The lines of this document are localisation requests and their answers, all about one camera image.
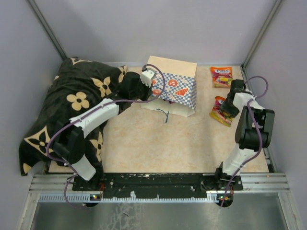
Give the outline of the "checkered paper bag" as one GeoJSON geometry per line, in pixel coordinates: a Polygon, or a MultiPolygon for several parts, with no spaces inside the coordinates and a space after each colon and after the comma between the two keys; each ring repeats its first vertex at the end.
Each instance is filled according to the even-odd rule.
{"type": "Polygon", "coordinates": [[[158,72],[153,79],[152,97],[160,97],[152,102],[141,104],[141,108],[162,109],[173,115],[188,117],[196,112],[197,84],[195,79],[197,64],[193,62],[150,56],[148,63],[157,66],[158,72]]]}

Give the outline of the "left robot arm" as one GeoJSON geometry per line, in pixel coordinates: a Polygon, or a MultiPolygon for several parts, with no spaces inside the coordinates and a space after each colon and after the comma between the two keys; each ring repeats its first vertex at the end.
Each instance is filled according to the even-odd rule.
{"type": "Polygon", "coordinates": [[[59,120],[55,133],[48,143],[56,153],[58,160],[70,167],[74,174],[83,179],[83,185],[89,190],[100,184],[98,169],[94,165],[96,155],[87,156],[87,137],[109,119],[128,109],[133,103],[150,102],[152,81],[157,72],[148,68],[141,74],[129,72],[123,81],[115,87],[115,91],[105,95],[94,107],[80,115],[59,120]]]}

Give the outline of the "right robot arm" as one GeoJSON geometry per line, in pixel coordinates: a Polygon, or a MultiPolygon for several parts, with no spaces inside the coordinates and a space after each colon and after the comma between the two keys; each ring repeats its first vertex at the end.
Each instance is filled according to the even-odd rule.
{"type": "Polygon", "coordinates": [[[240,115],[235,132],[235,147],[216,169],[214,184],[224,190],[238,189],[239,173],[271,142],[275,112],[259,105],[257,96],[246,88],[243,80],[233,80],[227,98],[218,107],[224,120],[240,115]]]}

